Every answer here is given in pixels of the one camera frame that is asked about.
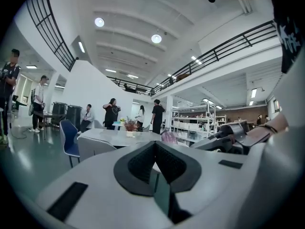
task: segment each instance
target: balcony railing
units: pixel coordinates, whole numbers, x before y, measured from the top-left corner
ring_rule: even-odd
[[[59,31],[50,0],[27,0],[27,7],[37,30],[49,48],[60,62],[71,71],[75,58]]]
[[[156,94],[164,90],[175,82],[178,82],[179,80],[194,74],[198,70],[201,70],[202,68],[214,62],[220,61],[221,59],[233,53],[236,53],[245,48],[252,47],[255,44],[269,40],[276,36],[276,29],[273,21],[266,22],[248,31],[245,31],[204,53],[196,60],[190,62],[186,66],[173,73],[172,76],[166,78],[157,87],[154,88],[154,93]]]
[[[152,87],[129,82],[126,80],[114,78],[114,77],[109,77],[114,83],[116,83],[120,88],[123,90],[130,92],[130,93],[135,93],[135,94],[144,94],[148,96],[154,95],[154,91]]]

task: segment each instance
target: white vase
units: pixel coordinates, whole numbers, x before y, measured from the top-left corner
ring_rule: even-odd
[[[129,131],[127,131],[126,136],[127,136],[127,137],[133,137],[133,132],[129,132]]]

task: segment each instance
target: flower arrangement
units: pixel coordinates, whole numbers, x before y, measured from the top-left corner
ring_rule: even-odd
[[[136,122],[129,117],[127,117],[127,121],[125,121],[124,126],[128,132],[133,132],[134,130],[138,129]]]

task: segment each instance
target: round pendant light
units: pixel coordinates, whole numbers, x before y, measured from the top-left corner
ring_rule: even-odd
[[[160,43],[162,41],[162,37],[158,34],[152,36],[152,42]]]
[[[105,22],[104,22],[104,20],[103,20],[102,18],[96,18],[95,21],[94,21],[94,23],[95,23],[96,26],[98,26],[98,27],[103,27],[104,24],[105,24]]]

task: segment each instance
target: column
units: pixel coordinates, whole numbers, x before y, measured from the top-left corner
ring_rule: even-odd
[[[173,110],[173,96],[168,95],[166,101],[166,119],[165,119],[165,128],[171,129],[172,125],[172,110]]]
[[[58,72],[54,72],[50,82],[48,83],[47,94],[43,98],[43,101],[46,104],[45,107],[44,107],[44,111],[50,112],[52,95],[54,93],[54,89],[55,89],[55,85],[57,83],[58,77],[59,77],[59,73]]]

